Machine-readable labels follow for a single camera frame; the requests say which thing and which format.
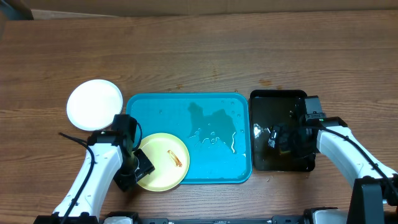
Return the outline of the yellow plate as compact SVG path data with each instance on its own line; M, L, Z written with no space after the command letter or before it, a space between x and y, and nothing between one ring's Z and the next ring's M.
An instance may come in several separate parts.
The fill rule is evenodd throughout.
M190 155L178 137L167 133L151 134L141 141L140 149L154 166L154 170L138 182L142 188L163 192L176 187L185 178Z

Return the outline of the white plate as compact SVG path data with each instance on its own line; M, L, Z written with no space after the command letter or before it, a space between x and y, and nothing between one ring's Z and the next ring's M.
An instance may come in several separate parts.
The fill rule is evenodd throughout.
M89 80L76 87L67 101L67 117L84 131L107 128L123 110L123 95L112 82Z

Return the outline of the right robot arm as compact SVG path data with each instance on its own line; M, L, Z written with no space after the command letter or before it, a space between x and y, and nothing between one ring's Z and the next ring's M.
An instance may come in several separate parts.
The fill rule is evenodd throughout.
M299 223L397 223L397 171L377 160L353 136L339 117L310 119L290 128L268 129L268 146L296 157L323 154L335 165L352 188L349 209L320 207L306 209Z

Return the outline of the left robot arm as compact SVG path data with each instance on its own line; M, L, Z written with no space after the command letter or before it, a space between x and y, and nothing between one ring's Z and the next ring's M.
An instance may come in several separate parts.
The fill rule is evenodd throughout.
M74 183L51 215L39 215L35 223L99 223L100 211L112 181L123 191L155 170L130 134L94 131L84 141L64 133L86 149L86 157Z

